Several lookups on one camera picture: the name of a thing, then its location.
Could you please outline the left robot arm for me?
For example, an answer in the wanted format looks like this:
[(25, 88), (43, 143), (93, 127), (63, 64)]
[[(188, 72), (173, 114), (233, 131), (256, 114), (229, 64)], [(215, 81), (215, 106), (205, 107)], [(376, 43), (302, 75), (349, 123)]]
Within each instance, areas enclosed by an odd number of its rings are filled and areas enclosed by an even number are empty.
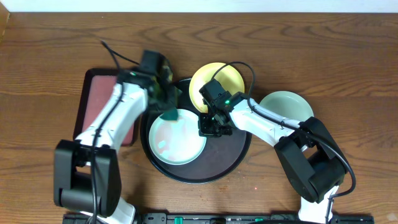
[(172, 77), (168, 67), (118, 73), (94, 121), (74, 140), (61, 140), (55, 148), (55, 205), (87, 215), (87, 223), (134, 223), (136, 209), (121, 196), (118, 152), (142, 113), (176, 106)]

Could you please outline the light green plate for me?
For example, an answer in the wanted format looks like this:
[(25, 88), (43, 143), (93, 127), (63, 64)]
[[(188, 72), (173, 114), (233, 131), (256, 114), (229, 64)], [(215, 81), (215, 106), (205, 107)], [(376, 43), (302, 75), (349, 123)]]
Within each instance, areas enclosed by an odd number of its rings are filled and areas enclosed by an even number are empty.
[(310, 104), (300, 95), (290, 91), (275, 91), (265, 96), (260, 105), (289, 119), (306, 121), (314, 116)]
[(149, 130), (149, 147), (160, 161), (184, 165), (195, 160), (204, 150), (206, 138), (198, 133), (198, 115), (178, 109), (178, 119), (168, 121), (158, 116)]

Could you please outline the green sponge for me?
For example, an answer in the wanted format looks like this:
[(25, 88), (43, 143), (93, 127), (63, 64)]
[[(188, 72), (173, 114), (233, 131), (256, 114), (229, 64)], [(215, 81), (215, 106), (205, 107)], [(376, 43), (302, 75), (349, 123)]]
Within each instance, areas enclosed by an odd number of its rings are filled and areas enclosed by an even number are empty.
[(164, 111), (164, 113), (160, 115), (160, 118), (165, 121), (177, 121), (178, 109), (176, 109), (176, 107), (172, 107), (171, 109)]

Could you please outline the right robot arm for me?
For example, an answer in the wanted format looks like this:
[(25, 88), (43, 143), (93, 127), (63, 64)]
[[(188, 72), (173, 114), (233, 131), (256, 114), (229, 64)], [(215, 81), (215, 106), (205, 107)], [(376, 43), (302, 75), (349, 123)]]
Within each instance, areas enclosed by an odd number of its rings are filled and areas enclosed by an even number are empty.
[(299, 219), (330, 223), (334, 199), (341, 195), (338, 187), (353, 171), (319, 119), (288, 119), (241, 92), (205, 93), (203, 101), (209, 112), (200, 115), (200, 135), (230, 135), (239, 129), (271, 145), (288, 181), (302, 198)]

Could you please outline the light green plate front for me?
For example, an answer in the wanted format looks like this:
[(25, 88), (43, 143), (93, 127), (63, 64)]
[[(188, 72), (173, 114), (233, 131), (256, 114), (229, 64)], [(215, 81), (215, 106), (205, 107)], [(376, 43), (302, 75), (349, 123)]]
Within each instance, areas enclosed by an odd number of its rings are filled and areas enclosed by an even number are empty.
[(178, 119), (168, 121), (158, 116), (149, 130), (149, 147), (160, 161), (184, 165), (195, 160), (204, 150), (206, 138), (198, 133), (198, 115), (178, 109)]

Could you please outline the yellow plate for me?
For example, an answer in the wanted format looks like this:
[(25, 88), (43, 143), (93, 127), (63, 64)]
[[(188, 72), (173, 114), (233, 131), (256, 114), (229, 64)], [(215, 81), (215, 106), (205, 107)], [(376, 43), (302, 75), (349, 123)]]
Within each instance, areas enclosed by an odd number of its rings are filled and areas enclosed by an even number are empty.
[[(208, 107), (203, 102), (200, 94), (200, 88), (209, 82), (216, 71), (225, 63), (213, 62), (199, 68), (192, 76), (189, 85), (189, 96), (194, 107), (201, 113), (207, 113)], [(215, 79), (220, 82), (221, 86), (229, 91), (232, 95), (237, 92), (245, 92), (244, 80), (241, 74), (232, 66), (227, 66), (218, 72)]]

